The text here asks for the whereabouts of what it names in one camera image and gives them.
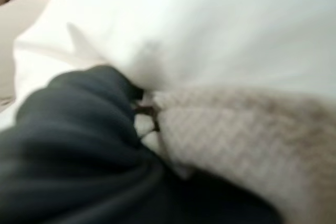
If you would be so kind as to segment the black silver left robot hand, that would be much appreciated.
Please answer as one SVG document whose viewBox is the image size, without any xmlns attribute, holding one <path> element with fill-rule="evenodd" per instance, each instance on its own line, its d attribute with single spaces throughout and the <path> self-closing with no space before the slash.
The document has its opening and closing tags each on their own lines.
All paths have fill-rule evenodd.
<svg viewBox="0 0 336 224">
<path fill-rule="evenodd" d="M 137 136 L 141 97 L 107 66 L 34 92 L 1 133 L 1 223 L 281 223 L 214 176 L 178 178 Z"/>
</svg>

